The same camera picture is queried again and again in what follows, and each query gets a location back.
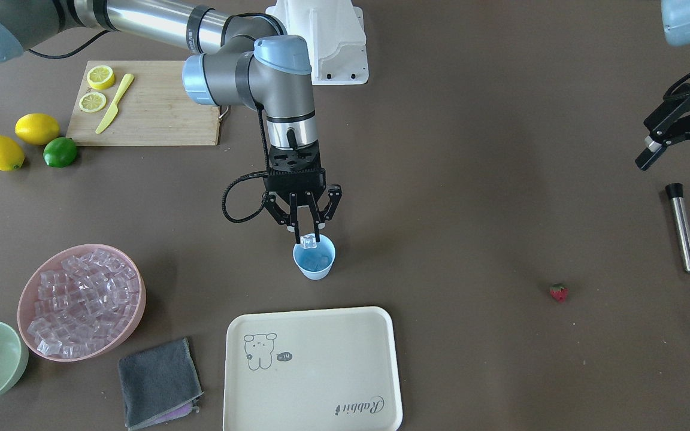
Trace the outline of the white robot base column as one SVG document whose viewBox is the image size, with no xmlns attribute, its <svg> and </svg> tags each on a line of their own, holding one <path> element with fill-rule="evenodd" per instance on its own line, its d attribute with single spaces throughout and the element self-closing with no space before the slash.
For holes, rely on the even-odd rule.
<svg viewBox="0 0 690 431">
<path fill-rule="evenodd" d="M 362 85 L 370 77 L 364 12 L 351 1 L 277 1 L 265 12 L 308 46 L 315 86 Z"/>
</svg>

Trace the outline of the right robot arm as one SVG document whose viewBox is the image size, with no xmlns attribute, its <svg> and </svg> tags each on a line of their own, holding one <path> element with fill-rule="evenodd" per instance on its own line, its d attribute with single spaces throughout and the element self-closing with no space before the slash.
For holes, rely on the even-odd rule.
<svg viewBox="0 0 690 431">
<path fill-rule="evenodd" d="M 298 210 L 308 208 L 314 238 L 342 191 L 326 185 L 320 162 L 307 42 L 282 22 L 251 12 L 228 16 L 182 1 L 0 1 L 0 63 L 69 28 L 123 32 L 188 49 L 183 85 L 198 104 L 257 112 L 265 153 L 261 207 L 305 241 Z"/>
</svg>

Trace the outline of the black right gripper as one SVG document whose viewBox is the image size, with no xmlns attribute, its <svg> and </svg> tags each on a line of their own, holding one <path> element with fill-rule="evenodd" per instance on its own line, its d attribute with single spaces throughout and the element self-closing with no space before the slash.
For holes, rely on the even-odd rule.
<svg viewBox="0 0 690 431">
<path fill-rule="evenodd" d="M 314 227 L 313 233 L 320 242 L 317 202 L 326 191 L 326 180 L 318 143 L 293 150 L 271 147 L 267 161 L 264 202 L 268 202 L 272 196 L 282 199 L 286 204 L 289 202 L 289 230 L 295 235 L 296 244 L 301 243 L 298 205 L 307 205 Z"/>
</svg>

